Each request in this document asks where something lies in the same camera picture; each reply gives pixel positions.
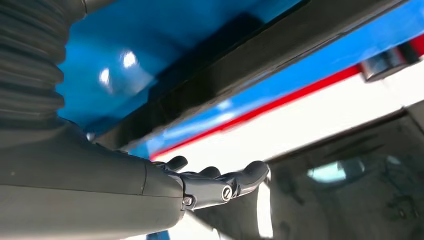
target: gray plastic housing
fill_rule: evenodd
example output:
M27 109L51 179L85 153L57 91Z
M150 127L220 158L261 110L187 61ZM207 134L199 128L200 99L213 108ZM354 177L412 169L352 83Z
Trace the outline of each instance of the gray plastic housing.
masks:
M92 144L70 123L44 140L15 132L0 137L0 239L119 240L181 218L182 186L148 160Z

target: white stripe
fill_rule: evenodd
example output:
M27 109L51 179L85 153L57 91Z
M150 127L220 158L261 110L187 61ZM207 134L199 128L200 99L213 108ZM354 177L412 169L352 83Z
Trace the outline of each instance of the white stripe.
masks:
M222 173L239 170L383 117L402 106L383 82L364 83L360 74L283 105L224 132L216 132L155 158L182 155L184 171L215 166Z
M387 77L383 82L403 106L424 100L424 61Z

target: screw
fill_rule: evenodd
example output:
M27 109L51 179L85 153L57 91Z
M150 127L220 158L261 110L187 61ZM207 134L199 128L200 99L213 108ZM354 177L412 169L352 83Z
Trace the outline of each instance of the screw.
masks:
M186 206L190 206L193 203L193 198L189 197L189 196L185 196L182 199L182 204L186 205Z
M231 190L230 186L225 186L222 189L222 200L224 200L224 202L228 202L231 199L231 196L233 194L233 190Z

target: robotic arm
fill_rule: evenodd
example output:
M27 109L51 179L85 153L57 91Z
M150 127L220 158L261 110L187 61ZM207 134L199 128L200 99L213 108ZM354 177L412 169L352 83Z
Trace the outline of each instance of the robotic arm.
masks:
M69 28L110 0L0 1L0 239L117 240L159 232L186 210L224 204L252 192L268 167L251 163L176 173L168 163L89 142L61 119Z

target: red stripe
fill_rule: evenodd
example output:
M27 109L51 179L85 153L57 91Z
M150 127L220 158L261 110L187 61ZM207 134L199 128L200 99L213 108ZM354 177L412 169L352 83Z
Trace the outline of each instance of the red stripe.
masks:
M424 34L412 39L410 41L410 44L416 50L416 52L419 54L419 56L424 55ZM328 77L326 77L322 80L319 80L319 81L314 82L310 85L307 85L307 86L305 86L305 87L303 87L303 88L301 88L301 89L299 89L295 92L292 92L292 93L289 93L288 95L282 96L282 97L278 98L277 100L270 102L270 103L267 103L267 104L255 109L255 110L247 112L247 113L245 113L245 114L243 114L243 115L241 115L237 118L234 118L234 119L232 119L232 120L230 120L230 121L228 121L228 122L226 122L222 125L211 128L211 129L209 129L205 132L202 132L198 135L195 135L191 138L188 138L188 139L186 139L186 140L184 140L184 141L182 141L182 142L180 142L176 145L173 145L173 146L164 148L160 151L154 152L153 154L150 155L150 158L153 160L154 158L156 158L156 157L158 157L158 156L160 156L164 153L167 153L167 152L174 150L176 148L180 148L182 146L188 145L188 144L190 144L194 141L197 141L201 138L204 138L208 135L211 135L211 134L216 133L216 132L224 131L224 130L229 129L229 128L233 128L236 125L240 125L240 124L242 124L246 121L249 121L249 120L251 120L251 119L253 119L253 118L255 118L259 115L267 113L267 112L269 112L269 111L271 111L275 108L281 107L281 106L286 105L288 103L291 103L291 102L293 102L297 99L305 97L305 96L307 96L311 93L317 92L317 91L319 91L323 88L326 88L330 85L333 85L337 82L343 81L343 80L345 80L345 79L347 79L347 78L349 78L353 75L356 75L360 72L361 72L360 68L357 65L351 66L351 67L349 67L345 70L337 72L337 73L335 73L331 76L328 76Z

